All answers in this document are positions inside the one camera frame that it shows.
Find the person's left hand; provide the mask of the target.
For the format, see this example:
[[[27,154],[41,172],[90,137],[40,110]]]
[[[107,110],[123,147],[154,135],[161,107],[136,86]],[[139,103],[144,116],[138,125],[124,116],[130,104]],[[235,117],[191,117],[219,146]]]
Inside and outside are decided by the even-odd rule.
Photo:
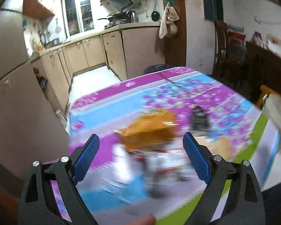
[[[142,218],[128,223],[127,225],[155,225],[156,217],[152,214],[148,214]]]

